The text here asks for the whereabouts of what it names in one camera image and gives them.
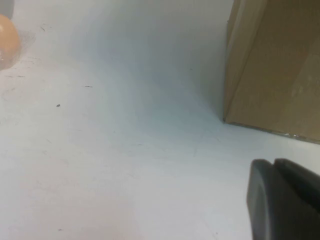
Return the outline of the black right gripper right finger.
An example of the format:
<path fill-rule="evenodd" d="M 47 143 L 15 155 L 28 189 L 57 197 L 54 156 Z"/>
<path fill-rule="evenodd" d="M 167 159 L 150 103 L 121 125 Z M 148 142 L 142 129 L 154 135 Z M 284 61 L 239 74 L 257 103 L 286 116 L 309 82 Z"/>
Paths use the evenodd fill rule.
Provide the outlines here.
<path fill-rule="evenodd" d="M 286 218 L 290 220 L 290 240 L 320 238 L 320 176 L 291 160 L 278 158 L 276 170 L 293 192 L 286 201 L 291 204 Z"/>

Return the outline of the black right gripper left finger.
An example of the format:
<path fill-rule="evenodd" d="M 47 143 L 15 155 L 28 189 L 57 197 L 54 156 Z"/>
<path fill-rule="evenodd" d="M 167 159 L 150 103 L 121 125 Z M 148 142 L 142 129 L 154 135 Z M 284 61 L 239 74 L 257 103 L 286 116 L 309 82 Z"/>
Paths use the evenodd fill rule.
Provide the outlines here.
<path fill-rule="evenodd" d="M 273 164 L 255 159 L 250 166 L 247 208 L 254 240 L 290 240 L 294 238 L 291 189 Z"/>

